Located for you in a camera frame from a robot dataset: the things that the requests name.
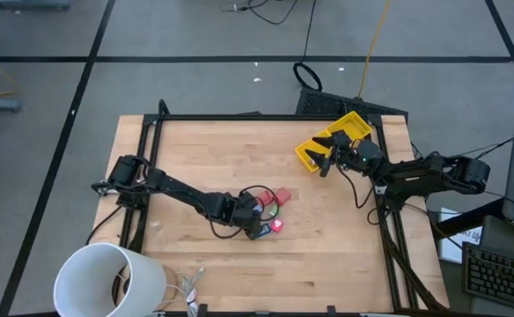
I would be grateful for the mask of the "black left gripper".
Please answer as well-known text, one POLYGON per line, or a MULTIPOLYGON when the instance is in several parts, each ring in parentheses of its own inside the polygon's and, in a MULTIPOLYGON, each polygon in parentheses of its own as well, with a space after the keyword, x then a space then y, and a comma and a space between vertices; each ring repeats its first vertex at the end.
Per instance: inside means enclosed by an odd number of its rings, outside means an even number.
POLYGON ((259 205, 253 195, 241 193, 233 211, 232 224, 241 228, 250 240, 255 240, 261 233, 261 218, 268 217, 268 205, 259 205))

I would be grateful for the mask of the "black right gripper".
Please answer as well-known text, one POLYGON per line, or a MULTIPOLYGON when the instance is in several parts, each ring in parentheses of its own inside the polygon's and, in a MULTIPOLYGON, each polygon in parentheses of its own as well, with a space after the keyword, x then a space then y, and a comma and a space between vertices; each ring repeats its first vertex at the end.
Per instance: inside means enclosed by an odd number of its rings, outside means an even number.
POLYGON ((315 136, 313 142, 329 149, 330 153, 319 153, 306 150, 314 164, 320 168, 319 176, 326 177, 331 165, 335 165, 339 172, 342 171, 341 163, 344 156, 351 152, 352 141, 343 129, 337 130, 331 136, 315 136))

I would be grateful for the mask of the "yellow plastic basket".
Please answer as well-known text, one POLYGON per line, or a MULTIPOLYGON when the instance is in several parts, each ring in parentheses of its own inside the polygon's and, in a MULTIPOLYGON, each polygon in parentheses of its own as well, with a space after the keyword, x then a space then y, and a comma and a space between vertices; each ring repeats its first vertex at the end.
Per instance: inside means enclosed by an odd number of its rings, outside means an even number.
MULTIPOLYGON (((364 121, 357 112, 351 111, 350 113, 345 114, 341 119, 330 124, 327 128, 321 130, 316 137, 333 136, 335 132, 340 130, 342 130, 351 141, 364 139, 371 133, 371 127, 367 122, 364 121)), ((312 155, 306 152, 307 150, 318 153, 321 158, 327 158, 333 151, 332 146, 325 147, 312 139, 308 139, 300 144, 295 149, 295 153, 311 173, 318 171, 320 164, 314 161, 312 155)))

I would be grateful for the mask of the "black mesh panel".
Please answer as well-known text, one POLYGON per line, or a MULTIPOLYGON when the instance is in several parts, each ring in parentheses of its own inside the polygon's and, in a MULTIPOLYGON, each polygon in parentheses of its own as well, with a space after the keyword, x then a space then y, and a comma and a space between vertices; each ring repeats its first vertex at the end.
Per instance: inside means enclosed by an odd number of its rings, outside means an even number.
POLYGON ((369 115, 401 115, 406 120, 408 112, 365 102, 360 98, 345 98, 330 93, 303 88, 297 103, 296 114, 345 115, 355 111, 362 118, 369 115))

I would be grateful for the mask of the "black desk bar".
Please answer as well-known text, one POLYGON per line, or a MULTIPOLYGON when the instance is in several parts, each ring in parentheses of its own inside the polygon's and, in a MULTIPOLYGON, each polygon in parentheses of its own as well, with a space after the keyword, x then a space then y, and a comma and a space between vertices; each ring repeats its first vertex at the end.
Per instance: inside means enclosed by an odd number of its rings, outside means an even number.
POLYGON ((461 213, 443 222, 437 223, 433 227, 435 238, 445 239, 457 233, 473 229, 483 224, 484 218, 492 216, 504 220, 503 215, 504 199, 499 198, 481 207, 461 213))

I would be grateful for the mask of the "white paper sheet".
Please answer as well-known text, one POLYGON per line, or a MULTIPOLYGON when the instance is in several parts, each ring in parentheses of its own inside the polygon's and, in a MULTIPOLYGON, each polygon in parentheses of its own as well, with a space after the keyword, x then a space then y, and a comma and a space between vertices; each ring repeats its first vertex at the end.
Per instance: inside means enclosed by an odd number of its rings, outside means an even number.
POLYGON ((452 235, 449 238, 441 239, 438 242, 438 255, 440 260, 462 263, 461 246, 463 242, 469 242, 475 245, 480 244, 482 227, 475 227, 467 231, 463 231, 452 235))

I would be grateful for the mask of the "white cylinder lamp shade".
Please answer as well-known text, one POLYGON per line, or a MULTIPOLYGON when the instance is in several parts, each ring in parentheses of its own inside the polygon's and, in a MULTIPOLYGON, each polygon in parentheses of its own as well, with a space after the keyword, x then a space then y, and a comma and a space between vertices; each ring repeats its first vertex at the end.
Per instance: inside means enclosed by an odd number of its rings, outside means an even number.
POLYGON ((63 264, 53 299, 61 317, 144 317, 163 301, 166 285, 159 262, 113 244, 94 243, 63 264), (128 290, 116 305, 113 282, 125 267, 130 272, 128 290))

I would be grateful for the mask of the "black keyboard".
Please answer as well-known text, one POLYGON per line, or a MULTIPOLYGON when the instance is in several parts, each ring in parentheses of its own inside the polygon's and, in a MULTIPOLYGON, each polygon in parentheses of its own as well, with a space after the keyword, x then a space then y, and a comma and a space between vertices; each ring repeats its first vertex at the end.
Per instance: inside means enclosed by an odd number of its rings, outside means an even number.
POLYGON ((462 288, 465 293, 514 308, 514 254, 464 242, 462 288))

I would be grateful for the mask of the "black table frame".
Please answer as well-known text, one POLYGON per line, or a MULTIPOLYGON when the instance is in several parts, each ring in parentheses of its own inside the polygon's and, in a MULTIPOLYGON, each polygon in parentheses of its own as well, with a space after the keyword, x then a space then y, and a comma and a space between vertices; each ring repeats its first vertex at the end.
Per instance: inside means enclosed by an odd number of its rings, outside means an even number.
POLYGON ((123 115, 111 160, 143 146, 157 166, 192 187, 238 193, 286 188, 283 228, 257 240, 209 223, 184 203, 154 195, 143 253, 197 283, 202 317, 340 316, 409 305, 400 269, 388 272, 370 182, 357 174, 310 173, 296 147, 329 116, 123 115))

